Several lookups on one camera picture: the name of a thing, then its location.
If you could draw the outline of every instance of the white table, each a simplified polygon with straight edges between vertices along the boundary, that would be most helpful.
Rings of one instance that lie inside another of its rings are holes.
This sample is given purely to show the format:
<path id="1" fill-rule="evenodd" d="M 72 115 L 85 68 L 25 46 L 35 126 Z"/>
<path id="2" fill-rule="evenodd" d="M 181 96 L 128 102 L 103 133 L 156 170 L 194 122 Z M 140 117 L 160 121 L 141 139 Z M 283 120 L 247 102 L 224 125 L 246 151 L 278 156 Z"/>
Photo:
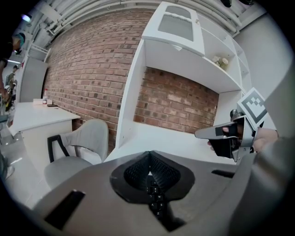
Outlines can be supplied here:
<path id="1" fill-rule="evenodd" d="M 21 132 L 29 158 L 43 176 L 44 168 L 50 163 L 47 138 L 72 131 L 72 120 L 80 118 L 58 107 L 33 105 L 32 102 L 18 103 L 13 124 L 8 129 L 14 136 Z M 54 158 L 63 156 L 58 145 L 53 149 Z"/>

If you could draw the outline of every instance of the bottle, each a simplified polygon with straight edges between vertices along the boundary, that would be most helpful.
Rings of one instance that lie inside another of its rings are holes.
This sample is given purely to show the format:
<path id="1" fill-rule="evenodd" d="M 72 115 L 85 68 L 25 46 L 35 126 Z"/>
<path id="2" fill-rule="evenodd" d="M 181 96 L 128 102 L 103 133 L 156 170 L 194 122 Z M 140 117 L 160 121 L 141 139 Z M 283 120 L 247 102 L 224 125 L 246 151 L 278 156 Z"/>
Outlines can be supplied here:
<path id="1" fill-rule="evenodd" d="M 43 94 L 43 105 L 47 104 L 47 89 L 45 89 L 44 94 Z"/>

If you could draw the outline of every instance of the white flower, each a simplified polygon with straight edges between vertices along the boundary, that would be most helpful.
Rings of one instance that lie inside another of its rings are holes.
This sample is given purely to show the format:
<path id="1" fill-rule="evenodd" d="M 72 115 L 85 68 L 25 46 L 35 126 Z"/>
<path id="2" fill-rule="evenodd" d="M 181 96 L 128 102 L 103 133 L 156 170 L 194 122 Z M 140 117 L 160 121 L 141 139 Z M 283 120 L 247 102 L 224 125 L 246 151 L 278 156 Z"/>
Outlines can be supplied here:
<path id="1" fill-rule="evenodd" d="M 226 64 L 226 65 L 229 64 L 229 61 L 228 61 L 226 58 L 222 58 L 222 62 L 223 62 L 224 64 Z"/>
<path id="2" fill-rule="evenodd" d="M 220 59 L 220 57 L 214 56 L 213 59 L 212 59 L 212 62 L 214 62 L 214 63 L 215 63 L 215 62 L 218 62 L 219 59 Z"/>

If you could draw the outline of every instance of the black armrest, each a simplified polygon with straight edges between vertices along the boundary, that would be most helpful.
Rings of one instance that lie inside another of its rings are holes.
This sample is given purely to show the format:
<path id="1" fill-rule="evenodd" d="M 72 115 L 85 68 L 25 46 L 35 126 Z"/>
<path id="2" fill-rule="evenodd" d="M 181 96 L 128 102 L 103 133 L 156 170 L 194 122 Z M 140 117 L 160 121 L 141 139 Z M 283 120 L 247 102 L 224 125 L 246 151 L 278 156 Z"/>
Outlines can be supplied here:
<path id="1" fill-rule="evenodd" d="M 49 154 L 50 163 L 54 162 L 53 149 L 52 149 L 52 142 L 54 142 L 54 141 L 57 141 L 59 143 L 59 146 L 66 157 L 70 156 L 68 151 L 64 147 L 63 142 L 61 141 L 60 135 L 51 136 L 51 137 L 47 138 L 48 154 Z"/>

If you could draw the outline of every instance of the white countertop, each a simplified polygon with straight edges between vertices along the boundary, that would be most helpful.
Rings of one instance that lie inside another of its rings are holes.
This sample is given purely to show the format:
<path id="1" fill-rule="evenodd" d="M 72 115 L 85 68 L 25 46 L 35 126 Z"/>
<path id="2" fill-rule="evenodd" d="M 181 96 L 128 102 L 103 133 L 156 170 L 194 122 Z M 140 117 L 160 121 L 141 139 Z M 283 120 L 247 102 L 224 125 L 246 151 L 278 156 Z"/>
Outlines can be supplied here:
<path id="1" fill-rule="evenodd" d="M 32 102 L 21 102 L 16 106 L 13 124 L 8 129 L 14 136 L 23 130 L 78 118 L 80 118 L 78 115 L 67 112 L 59 107 L 47 107 L 33 105 Z"/>

